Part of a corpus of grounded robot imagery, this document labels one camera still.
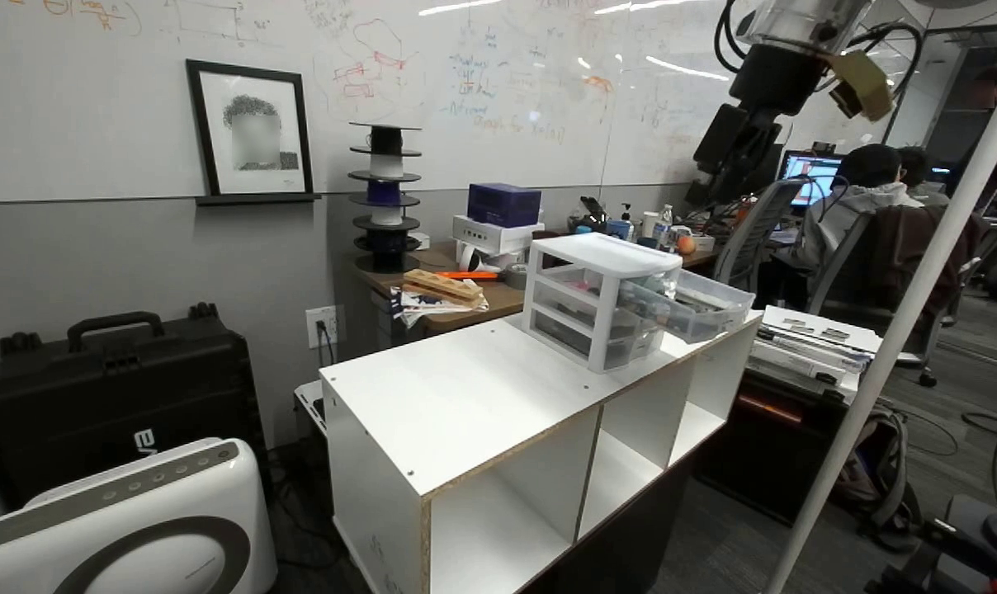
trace picture frame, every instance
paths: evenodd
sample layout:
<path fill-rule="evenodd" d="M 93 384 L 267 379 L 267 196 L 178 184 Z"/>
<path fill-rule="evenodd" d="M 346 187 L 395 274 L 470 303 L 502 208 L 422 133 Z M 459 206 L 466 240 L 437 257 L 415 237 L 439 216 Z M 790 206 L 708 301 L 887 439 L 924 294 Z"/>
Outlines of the picture frame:
<path fill-rule="evenodd" d="M 209 202 L 309 202 L 297 74 L 188 60 Z"/>

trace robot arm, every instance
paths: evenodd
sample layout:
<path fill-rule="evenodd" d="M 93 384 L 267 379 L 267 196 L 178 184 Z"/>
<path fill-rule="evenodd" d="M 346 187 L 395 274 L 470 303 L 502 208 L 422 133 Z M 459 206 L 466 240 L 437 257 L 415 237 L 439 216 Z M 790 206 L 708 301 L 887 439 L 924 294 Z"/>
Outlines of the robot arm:
<path fill-rule="evenodd" d="M 730 6 L 733 0 L 727 0 L 722 11 L 727 36 L 733 36 Z M 859 114 L 868 120 L 892 114 L 887 75 L 865 52 L 845 50 L 863 39 L 879 42 L 892 31 L 907 27 L 892 22 L 852 36 L 868 6 L 871 0 L 770 0 L 749 18 L 745 39 L 752 45 L 730 88 L 740 106 L 727 102 L 693 151 L 700 170 L 691 187 L 693 206 L 722 206 L 752 192 L 760 184 L 760 166 L 779 136 L 777 120 L 800 117 L 828 74 L 837 81 L 833 100 L 847 120 Z"/>

